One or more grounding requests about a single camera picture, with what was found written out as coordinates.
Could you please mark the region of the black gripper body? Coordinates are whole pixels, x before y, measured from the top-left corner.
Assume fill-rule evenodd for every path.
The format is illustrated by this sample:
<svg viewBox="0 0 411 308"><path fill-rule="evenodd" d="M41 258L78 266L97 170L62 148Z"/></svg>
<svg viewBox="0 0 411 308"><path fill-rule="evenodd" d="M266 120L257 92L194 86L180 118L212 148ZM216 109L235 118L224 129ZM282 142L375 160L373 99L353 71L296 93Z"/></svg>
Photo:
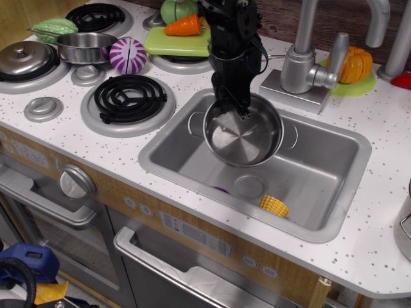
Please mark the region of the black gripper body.
<svg viewBox="0 0 411 308"><path fill-rule="evenodd" d="M229 105L237 112L248 112L251 104L250 84L260 73L261 51L256 46L238 55L209 46L209 61L214 69L211 81L217 101L224 109Z"/></svg>

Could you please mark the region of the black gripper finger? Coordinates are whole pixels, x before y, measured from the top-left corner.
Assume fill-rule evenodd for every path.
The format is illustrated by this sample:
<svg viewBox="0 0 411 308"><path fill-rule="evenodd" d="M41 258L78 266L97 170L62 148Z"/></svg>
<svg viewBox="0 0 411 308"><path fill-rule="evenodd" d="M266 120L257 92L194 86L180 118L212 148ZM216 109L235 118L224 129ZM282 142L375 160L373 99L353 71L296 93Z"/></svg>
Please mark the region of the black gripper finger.
<svg viewBox="0 0 411 308"><path fill-rule="evenodd" d="M250 99L238 100L236 102L236 110L239 113L240 118L242 120L250 118L249 107L250 107Z"/></svg>
<svg viewBox="0 0 411 308"><path fill-rule="evenodd" d="M220 117L233 112L237 112L235 100L230 97L220 99Z"/></svg>

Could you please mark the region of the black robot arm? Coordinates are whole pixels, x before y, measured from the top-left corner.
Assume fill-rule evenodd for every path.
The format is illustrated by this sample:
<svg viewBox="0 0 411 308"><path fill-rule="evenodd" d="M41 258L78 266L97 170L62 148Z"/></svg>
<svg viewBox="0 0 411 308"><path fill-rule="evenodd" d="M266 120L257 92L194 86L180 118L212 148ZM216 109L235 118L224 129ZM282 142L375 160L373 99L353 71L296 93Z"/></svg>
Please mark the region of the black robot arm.
<svg viewBox="0 0 411 308"><path fill-rule="evenodd" d="M251 81L261 74L265 50L258 35L261 14L253 1L197 1L211 31L211 81L223 111L234 107L242 119L250 117Z"/></svg>

